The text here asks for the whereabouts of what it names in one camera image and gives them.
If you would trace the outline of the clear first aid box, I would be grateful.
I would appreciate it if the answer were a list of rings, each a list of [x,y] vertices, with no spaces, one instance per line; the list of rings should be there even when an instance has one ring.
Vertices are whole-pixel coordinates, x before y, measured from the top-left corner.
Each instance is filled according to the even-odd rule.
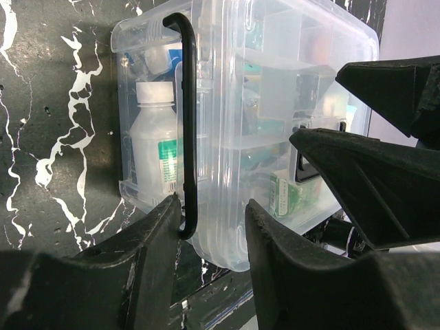
[[[252,1],[167,1],[116,24],[125,199],[148,210],[184,196],[184,165],[198,192],[192,242],[239,238],[245,36]]]

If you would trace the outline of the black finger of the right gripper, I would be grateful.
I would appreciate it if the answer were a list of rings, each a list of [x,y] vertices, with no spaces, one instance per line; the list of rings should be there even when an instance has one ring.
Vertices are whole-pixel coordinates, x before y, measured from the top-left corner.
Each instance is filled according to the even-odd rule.
[[[420,149],[439,149],[439,56],[347,63],[335,81]]]
[[[328,129],[296,129],[289,141],[372,249],[439,241],[438,151]]]

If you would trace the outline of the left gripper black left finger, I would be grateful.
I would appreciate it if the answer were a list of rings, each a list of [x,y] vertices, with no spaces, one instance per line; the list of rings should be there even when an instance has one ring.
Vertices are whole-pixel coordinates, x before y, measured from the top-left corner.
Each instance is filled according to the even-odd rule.
[[[2,329],[165,329],[179,199],[73,258],[1,253]]]

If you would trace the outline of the small green box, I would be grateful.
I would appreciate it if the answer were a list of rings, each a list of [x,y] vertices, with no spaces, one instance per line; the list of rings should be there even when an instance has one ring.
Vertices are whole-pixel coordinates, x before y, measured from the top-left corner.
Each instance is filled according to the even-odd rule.
[[[286,170],[270,175],[269,213],[278,218],[292,216],[305,210],[319,200],[322,179],[297,183],[292,181]]]

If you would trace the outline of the white bottle teal cap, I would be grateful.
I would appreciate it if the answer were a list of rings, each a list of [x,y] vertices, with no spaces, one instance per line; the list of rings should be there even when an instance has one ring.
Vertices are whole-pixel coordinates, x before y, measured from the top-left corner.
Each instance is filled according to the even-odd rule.
[[[177,185],[177,132],[171,81],[137,82],[139,113],[129,130],[139,198],[156,206]]]

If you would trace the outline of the white blue tube bottle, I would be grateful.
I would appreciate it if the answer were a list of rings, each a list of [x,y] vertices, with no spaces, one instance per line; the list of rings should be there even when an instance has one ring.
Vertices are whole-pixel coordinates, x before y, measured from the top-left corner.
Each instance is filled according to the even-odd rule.
[[[125,52],[120,59],[127,76],[137,81],[154,81],[173,72],[182,61],[182,44],[171,43]]]

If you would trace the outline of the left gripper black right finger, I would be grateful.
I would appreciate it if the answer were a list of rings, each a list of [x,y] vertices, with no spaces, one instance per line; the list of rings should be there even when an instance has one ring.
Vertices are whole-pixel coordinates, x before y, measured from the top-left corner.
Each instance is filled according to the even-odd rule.
[[[438,329],[439,255],[349,259],[275,220],[255,200],[245,231],[260,329]]]

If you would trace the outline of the clear box lid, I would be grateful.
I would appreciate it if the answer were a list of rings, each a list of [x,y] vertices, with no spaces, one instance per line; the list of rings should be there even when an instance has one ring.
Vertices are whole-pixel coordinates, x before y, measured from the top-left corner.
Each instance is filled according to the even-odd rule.
[[[201,259],[221,268],[249,268],[245,208],[257,201],[269,212],[270,175],[286,170],[297,183],[320,177],[289,142],[299,128],[365,134],[369,108],[336,82],[347,63],[376,60],[377,33],[332,1],[252,1],[252,29],[245,36],[243,141],[239,201],[243,231],[220,245],[190,243]],[[340,209],[323,178],[319,200],[278,218],[304,234]]]

